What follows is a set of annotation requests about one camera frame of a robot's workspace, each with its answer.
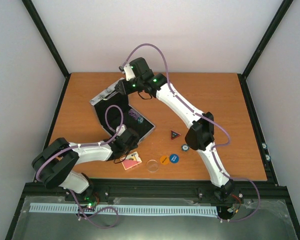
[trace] white wall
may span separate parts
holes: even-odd
[[[282,0],[34,0],[70,72],[117,72],[152,43],[172,72],[242,73]],[[160,55],[145,47],[154,71]]]
[[[63,81],[21,0],[0,0],[0,240],[33,179]]]
[[[248,78],[281,185],[300,222],[300,0],[294,1]]]

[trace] robotic arm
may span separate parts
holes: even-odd
[[[214,125],[201,117],[204,116],[213,121],[213,115],[210,112],[204,113],[190,104],[171,83],[167,82],[167,78],[163,74],[154,75],[142,57],[119,69],[125,74],[125,79],[121,79],[115,84],[113,92],[107,92],[108,98],[105,100],[117,94],[127,96],[144,91],[151,98],[157,98],[169,106],[189,129],[185,141],[202,158],[209,172],[210,180],[216,186],[215,196],[220,201],[224,201],[233,191],[234,181],[225,176],[229,176],[229,174],[214,148]],[[90,161],[118,159],[130,150],[137,148],[139,140],[138,133],[125,126],[119,130],[118,136],[113,142],[103,146],[82,144],[81,147],[80,144],[69,143],[64,138],[58,138],[32,162],[32,166],[37,172],[53,154],[64,148],[79,146],[61,155],[60,161],[55,159],[46,165],[40,173],[40,179],[47,188],[60,186],[74,190],[78,194],[89,195],[92,191],[89,178],[83,173],[72,171],[72,168],[76,164]]]

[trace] wooden tabletop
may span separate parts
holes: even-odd
[[[121,78],[121,73],[72,73],[53,130],[51,141],[64,137],[68,142],[91,143],[109,136],[99,124],[89,100]],[[170,73],[174,87],[190,103],[203,112],[211,112],[232,138],[229,146],[218,148],[224,167],[232,177],[246,177],[266,181],[267,177],[258,150],[245,100],[235,73]],[[75,166],[74,170],[90,178],[209,180],[208,171],[197,152],[184,152],[188,129],[182,120],[157,99],[142,100],[137,93],[129,96],[130,104],[155,124],[152,132],[137,148],[142,163],[124,170],[112,161],[93,161]],[[171,130],[181,134],[171,140]],[[226,136],[215,127],[217,144],[225,143]],[[163,165],[164,155],[178,154],[178,163]],[[146,164],[157,160],[159,168],[149,172]]]

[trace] black metal frame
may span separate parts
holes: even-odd
[[[32,17],[33,22],[37,26],[41,36],[43,37],[45,43],[47,44],[51,54],[53,55],[56,63],[58,64],[61,72],[65,77],[64,86],[54,113],[54,117],[51,123],[51,127],[48,132],[47,139],[45,141],[44,147],[47,147],[51,135],[60,111],[63,98],[70,80],[70,74],[64,65],[54,43],[52,42],[41,18],[35,9],[31,0],[22,0],[26,9]],[[257,145],[260,151],[262,162],[267,176],[267,181],[257,181],[255,182],[262,199],[280,199],[285,200],[287,205],[290,218],[292,220],[296,235],[300,239],[300,225],[291,202],[291,198],[287,187],[278,186],[277,177],[274,171],[274,167],[271,161],[267,161],[266,154],[268,150],[263,149],[262,143],[265,143],[265,138],[262,133],[260,123],[256,114],[254,103],[252,101],[250,91],[247,85],[247,78],[252,71],[254,65],[259,59],[261,53],[265,49],[270,38],[277,29],[280,21],[283,19],[285,13],[288,11],[293,0],[283,0],[278,11],[276,12],[273,20],[271,21],[269,27],[267,28],[263,38],[261,39],[259,45],[257,46],[254,54],[252,55],[249,63],[247,64],[243,74],[238,74],[239,83],[241,86],[242,94],[245,100],[247,111],[251,120],[254,135],[257,141]],[[198,201],[200,203],[210,203],[213,206],[221,206],[219,202],[216,202],[214,198],[207,197],[204,193],[211,191],[213,185],[210,181],[174,181],[174,180],[116,180],[116,179],[92,179],[95,186],[97,186],[97,191],[100,196],[101,201],[111,202],[117,197],[126,198],[181,198]],[[240,189],[245,199],[256,199],[257,194],[253,186],[248,182],[236,182],[236,187]],[[14,217],[12,219],[10,228],[8,230],[6,240],[10,240],[13,237],[15,227],[19,218],[24,199],[27,196],[66,196],[66,191],[58,187],[55,189],[46,189],[43,184],[35,182],[26,183],[20,197],[17,209],[15,211]]]

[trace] black triangle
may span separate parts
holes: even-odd
[[[177,133],[176,131],[171,130],[171,140],[176,139],[177,137],[180,137],[181,134]]]

